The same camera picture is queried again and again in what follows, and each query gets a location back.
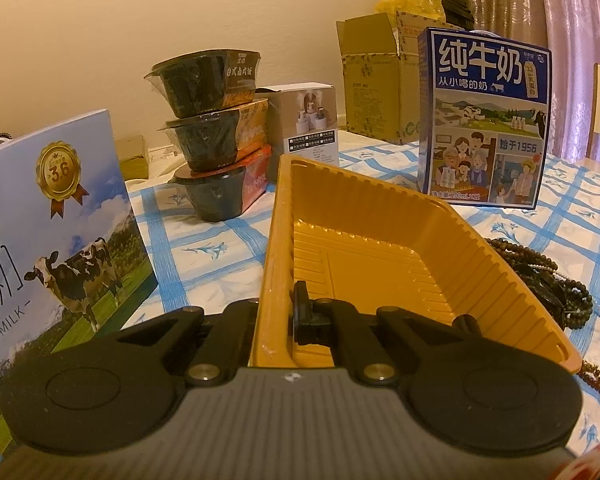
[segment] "blue milk box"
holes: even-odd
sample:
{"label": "blue milk box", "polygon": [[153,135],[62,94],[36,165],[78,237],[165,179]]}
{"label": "blue milk box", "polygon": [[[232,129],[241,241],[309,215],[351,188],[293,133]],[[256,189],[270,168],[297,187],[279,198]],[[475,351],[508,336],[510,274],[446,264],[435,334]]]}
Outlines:
{"label": "blue milk box", "polygon": [[551,51],[428,28],[418,185],[453,204],[533,209],[551,115]]}
{"label": "blue milk box", "polygon": [[156,286],[106,110],[0,145],[0,390],[11,367],[119,330]]}

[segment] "stacked food container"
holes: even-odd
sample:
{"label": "stacked food container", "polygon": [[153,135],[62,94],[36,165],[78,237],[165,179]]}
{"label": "stacked food container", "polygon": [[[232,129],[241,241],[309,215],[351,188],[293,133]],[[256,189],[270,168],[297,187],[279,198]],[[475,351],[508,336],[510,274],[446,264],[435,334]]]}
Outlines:
{"label": "stacked food container", "polygon": [[241,215],[266,188],[267,100],[253,100],[259,62],[257,52],[205,50],[145,76],[177,117],[164,129],[187,163],[171,181],[186,188],[203,221]]}

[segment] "beige wall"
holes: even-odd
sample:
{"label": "beige wall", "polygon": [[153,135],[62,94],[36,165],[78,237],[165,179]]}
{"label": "beige wall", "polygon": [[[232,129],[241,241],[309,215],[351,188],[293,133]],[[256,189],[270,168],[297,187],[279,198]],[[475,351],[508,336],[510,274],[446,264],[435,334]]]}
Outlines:
{"label": "beige wall", "polygon": [[142,77],[208,48],[258,50],[258,83],[330,82],[342,101],[336,20],[378,0],[0,0],[0,132],[108,108],[116,136],[171,118]]}

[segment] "black and white cow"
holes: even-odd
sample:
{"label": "black and white cow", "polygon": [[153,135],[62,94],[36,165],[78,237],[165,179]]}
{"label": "black and white cow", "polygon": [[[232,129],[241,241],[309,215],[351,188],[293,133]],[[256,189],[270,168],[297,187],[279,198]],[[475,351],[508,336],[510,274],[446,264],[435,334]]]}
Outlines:
{"label": "black and white cow", "polygon": [[92,298],[104,285],[111,291],[117,308],[116,294],[122,288],[107,243],[104,238],[98,238],[67,261],[53,267],[57,259],[58,251],[52,252],[48,258],[42,256],[24,279],[28,282],[39,279],[65,308],[82,314],[96,332],[100,326],[91,309]]}

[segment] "plaid tablecloth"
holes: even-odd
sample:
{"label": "plaid tablecloth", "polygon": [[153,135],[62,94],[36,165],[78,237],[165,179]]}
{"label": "plaid tablecloth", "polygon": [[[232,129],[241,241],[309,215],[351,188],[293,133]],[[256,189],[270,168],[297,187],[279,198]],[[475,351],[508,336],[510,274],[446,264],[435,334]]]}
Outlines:
{"label": "plaid tablecloth", "polygon": [[[414,186],[417,143],[366,142],[368,146],[344,147],[340,167]],[[130,195],[159,286],[128,325],[186,304],[217,313],[232,301],[259,295],[273,186],[240,218],[218,224],[197,220],[184,190],[173,184]],[[456,209],[484,237],[502,237],[540,251],[558,263],[560,272],[589,287],[594,313],[583,329],[568,330],[568,335],[585,359],[600,367],[600,175],[549,156],[534,211]],[[582,453],[600,442],[600,396],[578,381],[584,408],[570,448]]]}

